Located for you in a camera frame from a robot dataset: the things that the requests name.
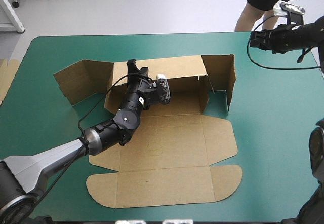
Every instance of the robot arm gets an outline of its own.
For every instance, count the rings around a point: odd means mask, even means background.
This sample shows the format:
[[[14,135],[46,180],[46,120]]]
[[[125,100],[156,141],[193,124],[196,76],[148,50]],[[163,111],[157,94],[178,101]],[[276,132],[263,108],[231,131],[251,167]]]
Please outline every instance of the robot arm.
[[[138,69],[135,60],[129,60],[127,67],[127,91],[112,119],[86,129],[85,138],[34,156],[9,156],[0,160],[0,224],[19,223],[45,193],[49,177],[72,160],[129,142],[140,125],[142,110],[153,104],[170,103],[165,76],[158,75],[156,82],[150,80],[148,68]]]
[[[298,59],[299,63],[302,61],[305,49],[318,47],[320,65],[324,66],[324,16],[314,23],[304,25],[302,17],[304,9],[283,1],[275,5],[274,13],[287,17],[287,24],[279,25],[273,30],[252,32],[250,47],[271,50],[273,53],[303,49],[303,54]]]

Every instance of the cardboard flap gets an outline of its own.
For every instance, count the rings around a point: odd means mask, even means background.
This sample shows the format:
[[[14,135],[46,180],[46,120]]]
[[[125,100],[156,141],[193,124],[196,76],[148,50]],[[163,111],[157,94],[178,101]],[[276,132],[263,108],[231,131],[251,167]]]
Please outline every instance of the cardboard flap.
[[[209,166],[237,154],[228,120],[193,114],[141,121],[129,143],[89,156],[90,163],[127,172]]]
[[[234,55],[202,55],[201,57],[213,90],[226,90],[227,107],[229,108],[236,80]]]
[[[164,74],[168,79],[203,76],[207,74],[200,55],[136,60],[136,66],[139,69],[148,67],[148,76],[152,79],[155,79],[158,74]],[[126,62],[115,63],[112,82],[116,82],[120,77],[126,74]],[[126,82],[127,79],[125,78],[117,85],[125,84]]]
[[[242,181],[243,171],[239,165],[214,166],[210,171],[216,201],[231,196]]]
[[[106,183],[114,181],[111,174],[92,175],[87,188],[94,199],[107,207],[127,208],[141,206],[175,205],[214,202],[214,190],[208,167],[173,168],[118,174],[117,187]],[[112,195],[117,189],[116,205]]]
[[[7,64],[7,60],[0,60],[0,105],[11,86],[11,83],[20,66],[18,60],[12,59]]]
[[[64,96],[74,105],[95,93],[105,93],[113,63],[81,60],[54,74]]]
[[[237,154],[237,145],[230,121],[202,115],[201,122],[209,165]]]
[[[233,194],[241,178],[237,165],[170,168],[92,175],[87,188],[112,208],[210,203]]]
[[[89,162],[95,166],[119,171],[121,150],[122,146],[120,144],[115,144],[113,147],[109,148],[109,150],[106,150],[96,156],[89,155]]]
[[[87,178],[87,189],[99,204],[116,208],[117,173],[91,175]]]

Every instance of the cardboard panel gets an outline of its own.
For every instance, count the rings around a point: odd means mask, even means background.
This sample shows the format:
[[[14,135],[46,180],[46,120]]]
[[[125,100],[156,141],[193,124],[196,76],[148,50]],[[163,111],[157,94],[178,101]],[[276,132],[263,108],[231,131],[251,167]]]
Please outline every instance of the cardboard panel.
[[[237,165],[172,168],[92,175],[87,188],[111,208],[209,203],[232,195],[241,178]]]
[[[237,154],[228,120],[195,115],[146,117],[132,140],[90,163],[120,172],[209,166]]]
[[[210,167],[215,201],[231,196],[242,181],[243,171],[239,165]]]
[[[18,60],[12,59],[8,64],[5,59],[0,60],[0,105],[5,99],[19,66]]]
[[[230,121],[202,115],[201,122],[206,142],[208,165],[237,154],[237,145]]]
[[[148,76],[152,79],[155,79],[158,74],[164,74],[168,79],[207,74],[200,55],[136,60],[136,65],[139,69],[149,67]],[[125,74],[127,74],[126,62],[116,63],[113,83]],[[126,82],[127,79],[124,79],[118,85]]]
[[[106,92],[112,70],[113,63],[82,60],[57,72],[54,77],[73,105],[95,93]]]
[[[236,80],[234,55],[202,55],[201,57],[213,89],[215,91],[226,90],[227,106],[229,108]]]
[[[196,91],[173,93],[170,104],[152,105],[149,110],[142,112],[141,118],[190,114],[200,114],[199,96]]]
[[[118,176],[116,186],[105,185]],[[87,179],[90,195],[112,208],[214,202],[209,167],[160,169],[93,175]],[[112,197],[117,189],[116,205]]]
[[[116,206],[118,174],[96,174],[87,178],[87,188],[93,199],[99,204],[113,207]]]

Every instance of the cardboard sheet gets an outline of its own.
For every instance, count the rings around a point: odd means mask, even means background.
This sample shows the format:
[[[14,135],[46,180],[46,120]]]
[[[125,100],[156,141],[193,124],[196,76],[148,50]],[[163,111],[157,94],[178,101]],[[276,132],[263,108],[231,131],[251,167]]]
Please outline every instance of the cardboard sheet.
[[[210,203],[230,196],[241,178],[237,165],[185,167],[92,175],[87,188],[112,208]]]
[[[19,66],[18,60],[12,59],[7,63],[5,59],[0,59],[0,105],[6,97]]]
[[[196,55],[136,61],[149,76],[163,73],[171,92],[169,105],[153,105],[125,146],[115,145],[91,164],[118,173],[89,176],[87,188],[98,203],[112,208],[207,203],[223,200],[238,188],[237,165],[210,166],[237,154],[228,120],[202,115],[208,90],[226,90],[228,107],[236,79],[233,55]],[[54,76],[72,104],[105,92],[127,73],[125,62],[82,60]],[[105,108],[115,113],[126,79],[107,95]]]

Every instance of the black robot arm segment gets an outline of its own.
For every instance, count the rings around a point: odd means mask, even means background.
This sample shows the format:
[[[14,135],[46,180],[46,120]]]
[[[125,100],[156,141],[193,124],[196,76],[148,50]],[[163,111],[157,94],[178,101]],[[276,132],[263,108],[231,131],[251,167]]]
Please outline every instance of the black robot arm segment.
[[[148,68],[138,69],[135,60],[128,60],[127,68],[127,90],[116,115],[85,130],[90,155],[97,155],[117,143],[125,145],[140,125],[142,110],[153,104],[170,103],[169,86],[163,75],[158,75],[156,82],[150,80]]]
[[[250,47],[273,53],[318,47],[320,65],[324,66],[324,16],[307,25],[280,25],[274,30],[252,32]]]

